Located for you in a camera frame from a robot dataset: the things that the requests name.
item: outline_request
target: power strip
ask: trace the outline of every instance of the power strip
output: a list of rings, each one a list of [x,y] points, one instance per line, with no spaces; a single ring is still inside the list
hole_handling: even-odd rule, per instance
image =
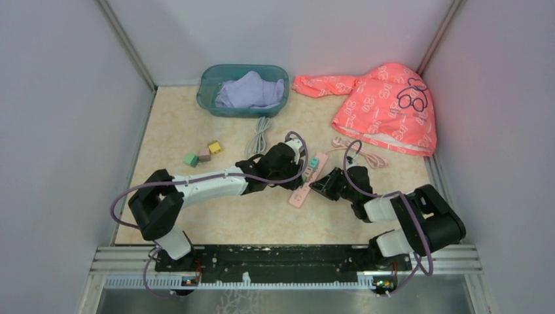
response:
[[[304,200],[306,199],[306,196],[308,195],[308,192],[310,192],[310,183],[316,181],[318,175],[328,161],[328,155],[324,154],[323,152],[318,152],[316,154],[316,158],[318,158],[319,160],[316,169],[312,172],[312,174],[308,177],[306,182],[300,188],[297,188],[295,191],[293,191],[293,195],[291,196],[291,198],[289,198],[289,203],[296,208],[300,208],[302,206]]]

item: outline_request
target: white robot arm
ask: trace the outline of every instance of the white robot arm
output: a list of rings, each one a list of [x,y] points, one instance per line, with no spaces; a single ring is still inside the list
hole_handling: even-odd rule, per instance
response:
[[[274,145],[265,155],[237,162],[223,171],[201,175],[172,177],[165,169],[155,171],[147,183],[184,183],[143,188],[130,198],[128,204],[143,239],[159,244],[174,260],[186,256],[191,252],[192,244],[185,233],[175,226],[180,210],[220,196],[259,192],[268,184],[288,190],[297,189],[302,185],[300,174],[304,171],[301,169],[301,157],[305,153],[302,148],[300,140],[289,139]],[[372,193],[366,167],[351,163],[347,171],[359,188]],[[297,178],[293,180],[285,180],[295,176]],[[330,200],[349,200],[355,216],[366,222],[399,220],[401,230],[386,232],[370,240],[368,249],[377,264],[387,263],[389,258],[398,254],[417,252],[425,255],[414,221],[409,217],[409,210],[418,214],[418,222],[432,252],[457,243],[465,236],[462,221],[431,185],[422,186],[406,195],[413,208],[406,208],[399,196],[370,198],[362,195],[345,181],[340,168],[335,168],[326,177],[312,183],[311,188]],[[434,215],[428,218],[422,215],[431,213]]]
[[[273,146],[265,155],[237,162],[223,171],[172,177],[161,169],[155,171],[147,183],[173,181],[185,184],[141,189],[128,204],[143,238],[155,241],[172,259],[178,260],[192,248],[185,233],[175,225],[180,210],[212,198],[258,192],[268,183],[294,177],[303,170],[301,157],[304,153],[299,139],[289,139]],[[302,179],[299,175],[297,179],[278,185],[294,190],[302,185]]]

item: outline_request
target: purple cloth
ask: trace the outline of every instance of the purple cloth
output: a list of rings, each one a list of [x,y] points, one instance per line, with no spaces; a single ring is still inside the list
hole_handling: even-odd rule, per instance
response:
[[[270,108],[283,98],[283,80],[266,82],[254,71],[239,80],[223,82],[216,97],[216,107],[227,108]]]

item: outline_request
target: jacket sleeve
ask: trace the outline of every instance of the jacket sleeve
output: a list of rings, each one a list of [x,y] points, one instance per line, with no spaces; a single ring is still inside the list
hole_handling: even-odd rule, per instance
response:
[[[349,75],[335,75],[324,77],[295,77],[293,90],[299,94],[310,97],[322,97],[326,95],[348,95],[357,83],[358,77]]]

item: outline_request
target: gray wall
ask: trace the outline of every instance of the gray wall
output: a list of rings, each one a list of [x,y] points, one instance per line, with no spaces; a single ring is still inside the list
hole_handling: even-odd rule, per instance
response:
[[[500,313],[552,313],[555,3],[468,1],[425,75],[437,154]]]
[[[0,312],[77,310],[150,97],[93,0],[0,1]]]
[[[158,85],[197,83],[218,63],[290,75],[417,68],[451,0],[109,0]]]

